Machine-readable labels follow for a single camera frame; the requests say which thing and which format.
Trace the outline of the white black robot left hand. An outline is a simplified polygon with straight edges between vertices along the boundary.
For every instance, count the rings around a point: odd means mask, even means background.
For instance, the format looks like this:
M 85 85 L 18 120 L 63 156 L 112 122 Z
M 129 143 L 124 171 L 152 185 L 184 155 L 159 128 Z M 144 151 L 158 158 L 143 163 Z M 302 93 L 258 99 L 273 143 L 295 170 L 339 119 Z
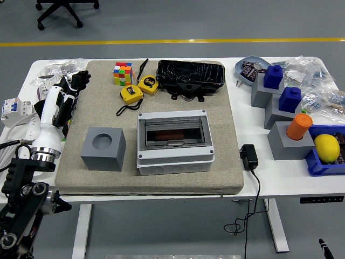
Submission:
M 90 78 L 87 70 L 64 76 L 48 90 L 46 99 L 34 105 L 40 118 L 40 134 L 31 147 L 32 159 L 59 158 L 61 141 L 67 134 L 66 123 L 72 117 L 80 91 L 86 88 Z

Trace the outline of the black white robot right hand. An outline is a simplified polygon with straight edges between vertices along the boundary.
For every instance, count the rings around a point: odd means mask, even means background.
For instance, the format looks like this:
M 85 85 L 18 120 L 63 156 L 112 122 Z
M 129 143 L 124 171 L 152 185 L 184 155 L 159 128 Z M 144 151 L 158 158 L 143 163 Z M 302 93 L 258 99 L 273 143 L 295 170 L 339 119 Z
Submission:
M 321 246 L 325 259 L 334 259 L 332 252 L 330 251 L 330 249 L 328 248 L 328 246 L 326 245 L 323 239 L 321 238 L 319 239 L 319 244 Z

